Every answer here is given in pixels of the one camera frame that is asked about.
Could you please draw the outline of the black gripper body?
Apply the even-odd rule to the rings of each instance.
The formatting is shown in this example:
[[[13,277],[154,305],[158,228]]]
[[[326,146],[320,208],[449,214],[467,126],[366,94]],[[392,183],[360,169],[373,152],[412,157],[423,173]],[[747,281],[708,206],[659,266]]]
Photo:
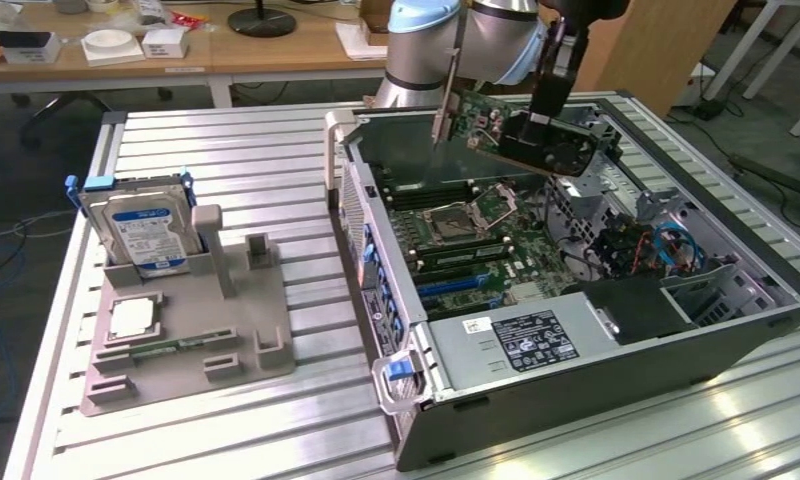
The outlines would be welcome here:
[[[627,11],[628,0],[540,0],[539,4],[552,10],[568,23],[593,23],[613,20]]]

